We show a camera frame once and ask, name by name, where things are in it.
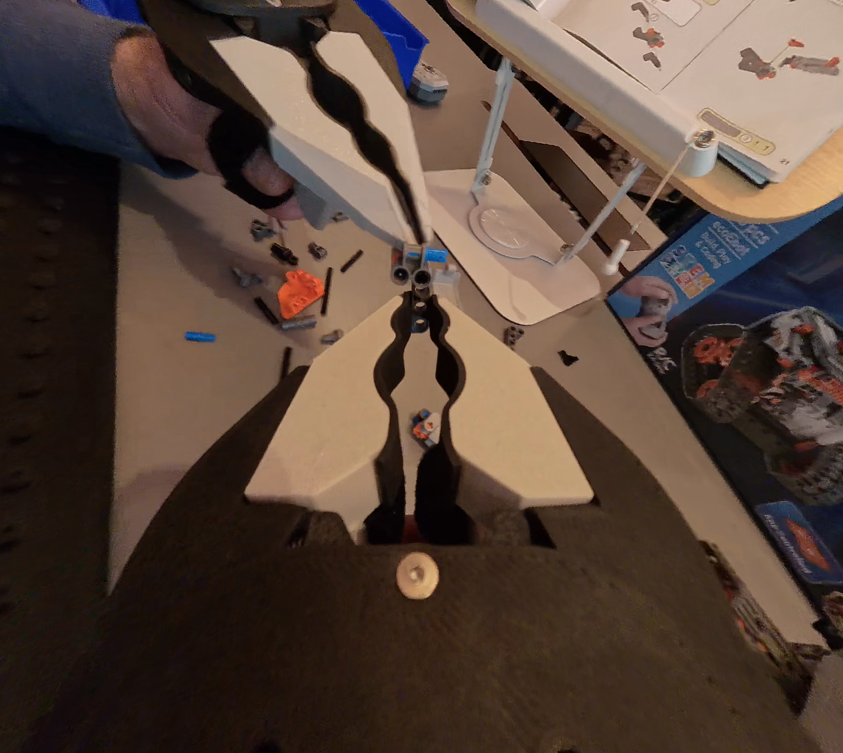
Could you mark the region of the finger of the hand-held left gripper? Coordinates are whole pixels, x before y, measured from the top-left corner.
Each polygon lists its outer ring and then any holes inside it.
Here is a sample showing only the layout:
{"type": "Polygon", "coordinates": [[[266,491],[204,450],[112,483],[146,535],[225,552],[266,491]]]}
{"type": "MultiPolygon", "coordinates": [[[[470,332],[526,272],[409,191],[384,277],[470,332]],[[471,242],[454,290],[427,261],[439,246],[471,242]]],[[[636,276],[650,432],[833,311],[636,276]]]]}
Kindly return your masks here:
{"type": "Polygon", "coordinates": [[[354,215],[350,206],[328,189],[329,155],[335,125],[320,110],[310,91],[310,57],[300,61],[289,50],[249,38],[216,39],[212,47],[268,115],[268,151],[280,169],[295,181],[294,191],[304,219],[323,230],[341,213],[357,226],[392,245],[401,243],[354,215]]]}
{"type": "Polygon", "coordinates": [[[401,243],[432,240],[427,185],[403,93],[359,34],[310,44],[310,91],[335,125],[326,185],[354,215],[401,243]]]}

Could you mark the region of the grey electronic module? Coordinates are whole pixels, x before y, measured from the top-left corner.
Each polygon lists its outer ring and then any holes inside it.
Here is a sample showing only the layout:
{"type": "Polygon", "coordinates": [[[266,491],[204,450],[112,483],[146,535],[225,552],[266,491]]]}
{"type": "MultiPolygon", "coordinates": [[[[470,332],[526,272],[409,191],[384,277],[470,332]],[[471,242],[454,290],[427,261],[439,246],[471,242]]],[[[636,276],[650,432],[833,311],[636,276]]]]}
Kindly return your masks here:
{"type": "Polygon", "coordinates": [[[419,61],[407,87],[407,94],[420,105],[437,106],[446,97],[448,89],[448,79],[439,70],[425,61],[419,61]]]}

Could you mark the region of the instruction booklet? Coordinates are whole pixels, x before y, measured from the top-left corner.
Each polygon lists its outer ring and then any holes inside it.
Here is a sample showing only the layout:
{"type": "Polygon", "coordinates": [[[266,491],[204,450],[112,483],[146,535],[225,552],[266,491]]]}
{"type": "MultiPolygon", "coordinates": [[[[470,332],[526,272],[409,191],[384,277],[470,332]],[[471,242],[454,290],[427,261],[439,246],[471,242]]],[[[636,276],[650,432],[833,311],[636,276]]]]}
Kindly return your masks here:
{"type": "Polygon", "coordinates": [[[841,129],[842,0],[477,0],[520,53],[672,160],[711,130],[780,182],[841,129]]]}

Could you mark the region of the orange triangular panel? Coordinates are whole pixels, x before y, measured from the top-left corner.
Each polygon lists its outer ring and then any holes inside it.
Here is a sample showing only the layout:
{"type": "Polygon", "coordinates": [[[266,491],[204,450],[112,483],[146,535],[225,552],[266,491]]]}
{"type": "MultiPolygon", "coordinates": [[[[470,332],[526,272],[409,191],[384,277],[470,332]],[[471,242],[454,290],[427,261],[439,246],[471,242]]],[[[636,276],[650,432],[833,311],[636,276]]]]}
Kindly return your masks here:
{"type": "Polygon", "coordinates": [[[277,303],[283,320],[300,315],[324,296],[324,282],[302,269],[290,270],[277,291],[277,303]]]}

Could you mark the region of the dark blue robot kit box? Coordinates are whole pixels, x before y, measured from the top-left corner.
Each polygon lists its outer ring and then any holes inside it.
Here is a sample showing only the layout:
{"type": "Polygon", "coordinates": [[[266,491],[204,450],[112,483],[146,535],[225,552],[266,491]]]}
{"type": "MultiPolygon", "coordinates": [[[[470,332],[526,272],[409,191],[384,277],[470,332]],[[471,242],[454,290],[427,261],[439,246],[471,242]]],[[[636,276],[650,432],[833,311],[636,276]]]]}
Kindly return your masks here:
{"type": "Polygon", "coordinates": [[[700,216],[606,302],[841,642],[841,199],[700,216]]]}

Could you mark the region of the white book stand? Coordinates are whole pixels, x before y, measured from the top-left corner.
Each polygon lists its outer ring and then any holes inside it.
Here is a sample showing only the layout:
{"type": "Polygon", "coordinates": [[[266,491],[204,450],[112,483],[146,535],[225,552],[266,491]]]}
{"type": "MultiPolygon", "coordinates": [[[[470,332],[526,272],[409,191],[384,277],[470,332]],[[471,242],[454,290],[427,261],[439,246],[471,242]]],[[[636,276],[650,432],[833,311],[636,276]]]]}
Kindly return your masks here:
{"type": "Polygon", "coordinates": [[[492,120],[472,188],[467,170],[434,172],[428,177],[433,183],[434,212],[444,218],[444,241],[491,305],[513,323],[534,325],[598,293],[598,278],[577,255],[643,170],[634,169],[579,242],[565,247],[550,226],[551,218],[532,210],[490,166],[515,68],[555,92],[635,154],[645,167],[667,177],[711,213],[739,223],[774,224],[808,215],[841,197],[841,129],[780,182],[762,183],[734,165],[715,145],[711,130],[699,129],[689,140],[680,139],[678,154],[668,160],[647,147],[635,129],[625,129],[606,117],[520,53],[510,38],[479,21],[476,3],[473,0],[468,22],[503,57],[492,120]]]}

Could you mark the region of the dark grey beam assembly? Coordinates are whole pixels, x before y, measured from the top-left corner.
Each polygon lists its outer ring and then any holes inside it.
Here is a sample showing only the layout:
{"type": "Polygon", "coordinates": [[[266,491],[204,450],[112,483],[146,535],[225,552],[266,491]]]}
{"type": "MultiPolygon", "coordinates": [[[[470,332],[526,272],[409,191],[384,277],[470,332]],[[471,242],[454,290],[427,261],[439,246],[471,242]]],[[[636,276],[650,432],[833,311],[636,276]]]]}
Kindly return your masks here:
{"type": "Polygon", "coordinates": [[[391,276],[395,284],[406,285],[411,297],[410,330],[414,334],[427,332],[427,302],[432,293],[432,270],[427,263],[393,265],[391,276]]]}

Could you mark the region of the person's left hand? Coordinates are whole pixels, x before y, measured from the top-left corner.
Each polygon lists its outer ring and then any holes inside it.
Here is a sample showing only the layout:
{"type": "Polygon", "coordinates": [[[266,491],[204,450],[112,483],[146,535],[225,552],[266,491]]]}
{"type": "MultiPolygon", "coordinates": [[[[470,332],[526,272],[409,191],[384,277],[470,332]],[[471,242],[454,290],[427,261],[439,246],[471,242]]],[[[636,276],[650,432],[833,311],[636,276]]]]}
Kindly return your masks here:
{"type": "MultiPolygon", "coordinates": [[[[172,75],[157,39],[148,32],[126,36],[115,45],[111,75],[117,101],[144,145],[158,158],[219,177],[206,143],[219,111],[186,92],[172,75]]],[[[266,209],[277,221],[303,219],[292,190],[293,178],[259,147],[245,161],[243,178],[275,205],[266,209]]]]}

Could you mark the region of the person's left forearm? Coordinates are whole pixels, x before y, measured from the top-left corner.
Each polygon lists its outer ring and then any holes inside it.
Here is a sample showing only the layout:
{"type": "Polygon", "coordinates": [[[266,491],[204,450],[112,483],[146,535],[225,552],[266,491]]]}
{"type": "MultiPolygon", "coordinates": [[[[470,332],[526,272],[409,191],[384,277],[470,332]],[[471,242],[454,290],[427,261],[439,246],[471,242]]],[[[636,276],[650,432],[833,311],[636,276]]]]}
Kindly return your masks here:
{"type": "Polygon", "coordinates": [[[1,127],[42,136],[170,179],[196,170],[155,154],[123,112],[112,76],[138,26],[71,0],[1,0],[1,127]]]}

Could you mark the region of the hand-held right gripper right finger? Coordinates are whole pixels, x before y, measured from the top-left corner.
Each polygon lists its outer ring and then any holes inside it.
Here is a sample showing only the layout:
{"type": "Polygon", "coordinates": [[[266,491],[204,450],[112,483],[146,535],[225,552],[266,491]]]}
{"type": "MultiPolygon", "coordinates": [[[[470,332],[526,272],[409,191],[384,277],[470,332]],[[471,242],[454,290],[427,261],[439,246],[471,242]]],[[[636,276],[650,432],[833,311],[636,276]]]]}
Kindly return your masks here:
{"type": "Polygon", "coordinates": [[[446,394],[428,451],[428,527],[501,512],[582,506],[594,490],[528,363],[451,301],[428,301],[446,394]]]}

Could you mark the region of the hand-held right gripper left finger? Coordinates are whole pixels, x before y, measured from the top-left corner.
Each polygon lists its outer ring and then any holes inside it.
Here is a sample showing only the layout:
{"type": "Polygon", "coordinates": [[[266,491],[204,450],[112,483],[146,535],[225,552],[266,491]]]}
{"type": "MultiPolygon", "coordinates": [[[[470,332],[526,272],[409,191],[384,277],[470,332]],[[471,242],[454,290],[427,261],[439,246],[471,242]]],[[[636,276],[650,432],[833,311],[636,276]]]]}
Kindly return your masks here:
{"type": "Polygon", "coordinates": [[[402,302],[395,296],[315,358],[245,489],[249,502],[336,513],[360,534],[380,503],[375,459],[389,427],[374,370],[402,302]]]}

